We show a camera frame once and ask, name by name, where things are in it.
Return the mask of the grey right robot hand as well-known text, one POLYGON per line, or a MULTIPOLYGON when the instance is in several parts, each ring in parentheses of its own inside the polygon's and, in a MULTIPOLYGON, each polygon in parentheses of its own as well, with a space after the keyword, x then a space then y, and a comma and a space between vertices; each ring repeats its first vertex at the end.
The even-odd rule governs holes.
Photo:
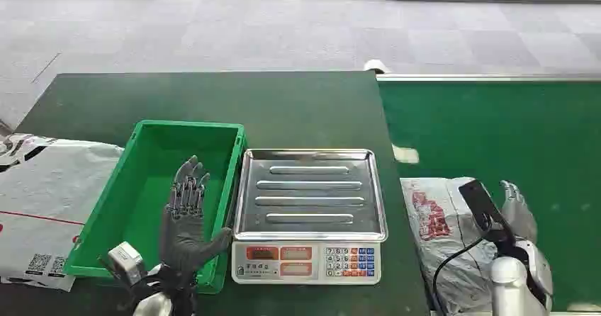
POLYGON ((502 180, 500 182, 505 192, 505 202, 502 205, 502 216, 507 221, 514 236, 537 243, 537 222, 529 209, 525 197, 518 186, 502 180))

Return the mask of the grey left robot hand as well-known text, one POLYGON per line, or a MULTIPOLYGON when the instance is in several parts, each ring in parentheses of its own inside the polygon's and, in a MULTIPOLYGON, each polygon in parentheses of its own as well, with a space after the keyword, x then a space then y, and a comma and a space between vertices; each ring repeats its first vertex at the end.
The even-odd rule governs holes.
POLYGON ((232 241, 232 229, 223 227, 214 237, 205 237, 203 201, 210 174, 193 155, 177 170, 162 213, 160 261, 171 269, 193 273, 232 241))

